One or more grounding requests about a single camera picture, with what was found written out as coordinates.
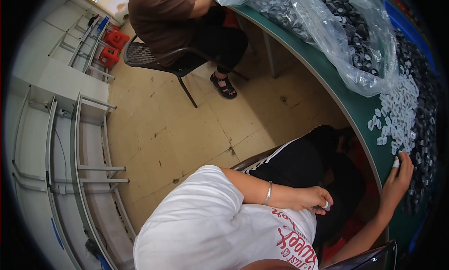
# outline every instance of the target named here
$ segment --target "red plastic stool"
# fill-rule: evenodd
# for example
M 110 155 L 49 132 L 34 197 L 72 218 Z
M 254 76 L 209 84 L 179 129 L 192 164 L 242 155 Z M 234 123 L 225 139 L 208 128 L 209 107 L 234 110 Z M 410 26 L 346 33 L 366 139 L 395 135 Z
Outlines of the red plastic stool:
M 111 34 L 110 30 L 106 30 L 105 35 L 103 36 L 103 41 L 106 42 L 106 39 L 109 38 L 109 35 Z
M 107 35 L 107 37 L 105 37 L 105 42 L 121 52 L 129 39 L 129 36 L 117 30 L 113 30 Z
M 113 65 L 118 63 L 120 61 L 120 58 L 118 57 L 119 50 L 106 46 L 101 54 L 98 60 L 103 63 L 107 68 L 111 69 Z
M 114 25 L 114 24 L 108 24 L 108 25 L 110 26 L 110 28 L 112 28 L 114 30 L 117 30 L 117 31 L 120 31 L 120 26 Z

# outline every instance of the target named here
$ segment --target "black sandal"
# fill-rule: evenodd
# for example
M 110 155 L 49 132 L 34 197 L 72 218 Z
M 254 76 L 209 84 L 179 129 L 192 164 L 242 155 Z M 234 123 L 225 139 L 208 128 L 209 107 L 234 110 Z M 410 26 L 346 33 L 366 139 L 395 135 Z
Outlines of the black sandal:
M 222 97 L 224 97 L 226 99 L 234 99 L 237 96 L 237 92 L 233 93 L 235 91 L 235 89 L 232 87 L 231 82 L 229 82 L 228 77 L 226 77 L 224 79 L 218 79 L 217 77 L 215 77 L 215 74 L 212 73 L 212 75 L 210 76 L 210 81 L 212 82 L 212 84 L 214 84 L 214 87 L 222 95 Z M 218 82 L 222 82 L 222 81 L 226 82 L 226 86 L 220 87 L 220 85 L 218 85 Z

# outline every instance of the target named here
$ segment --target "cable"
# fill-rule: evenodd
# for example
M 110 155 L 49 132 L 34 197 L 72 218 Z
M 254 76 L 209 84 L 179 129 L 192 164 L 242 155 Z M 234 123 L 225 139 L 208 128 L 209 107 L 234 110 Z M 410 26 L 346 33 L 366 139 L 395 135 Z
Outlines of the cable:
M 48 105 L 46 105 L 45 108 L 47 108 L 48 113 L 50 114 L 50 110 L 48 109 Z M 65 178 L 64 193 L 66 193 L 66 189 L 67 189 L 67 162 L 65 160 L 64 148 L 62 147 L 62 142 L 61 142 L 61 139 L 59 138 L 59 134 L 58 134 L 58 131 L 56 130 L 56 125 L 54 123 L 53 123 L 53 128 L 55 130 L 56 136 L 58 137 L 59 145 L 61 146 L 62 156 L 64 157 L 64 173 L 65 173 L 65 177 L 64 177 Z M 59 196 L 60 193 L 61 193 L 61 191 L 60 191 L 59 185 L 58 185 L 58 193 L 56 194 L 56 196 Z
M 95 226 L 95 229 L 97 229 L 97 231 L 103 236 L 103 239 L 104 239 L 104 241 L 105 241 L 105 250 L 107 250 L 107 249 L 108 249 L 108 243 L 106 242 L 105 236 L 104 236 L 103 233 L 100 231 L 100 229 L 98 229 L 96 226 Z
M 67 112 L 70 116 L 72 116 L 72 113 L 70 113 L 69 111 L 64 110 L 64 109 L 62 109 L 62 111 L 63 111 L 63 112 Z

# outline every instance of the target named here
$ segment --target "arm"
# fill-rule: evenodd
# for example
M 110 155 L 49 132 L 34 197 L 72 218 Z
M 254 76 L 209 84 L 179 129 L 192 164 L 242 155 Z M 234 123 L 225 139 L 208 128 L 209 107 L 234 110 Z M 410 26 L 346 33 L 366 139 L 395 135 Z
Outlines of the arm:
M 211 2 L 212 0 L 195 0 L 194 9 L 192 10 L 188 18 L 198 18 L 207 14 Z
M 220 168 L 231 183 L 243 194 L 245 204 L 262 204 L 268 193 L 270 184 L 265 180 L 247 175 L 229 168 Z M 293 210 L 311 209 L 318 214 L 326 211 L 315 210 L 313 206 L 325 206 L 326 201 L 334 204 L 329 192 L 319 186 L 310 188 L 292 188 L 284 185 L 272 184 L 271 197 L 267 203 L 274 208 L 291 208 Z
M 409 187 L 413 173 L 413 164 L 409 155 L 401 152 L 399 153 L 399 157 L 402 162 L 399 176 L 396 177 L 398 168 L 393 167 L 382 189 L 380 207 L 377 215 L 331 259 L 323 262 L 320 268 L 366 252 L 372 247 L 385 227 L 387 227 L 394 210 Z

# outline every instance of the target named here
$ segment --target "silver bracelet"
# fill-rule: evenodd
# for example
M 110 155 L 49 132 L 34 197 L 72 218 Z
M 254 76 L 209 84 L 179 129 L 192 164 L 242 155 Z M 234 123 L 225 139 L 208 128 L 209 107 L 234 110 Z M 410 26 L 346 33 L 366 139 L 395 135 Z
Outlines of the silver bracelet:
M 270 188 L 268 188 L 267 196 L 265 197 L 265 201 L 262 204 L 262 205 L 265 205 L 265 206 L 268 204 L 268 201 L 270 200 L 270 197 L 271 197 L 271 187 L 272 187 L 273 183 L 271 182 L 271 180 L 269 181 L 269 183 L 270 183 Z

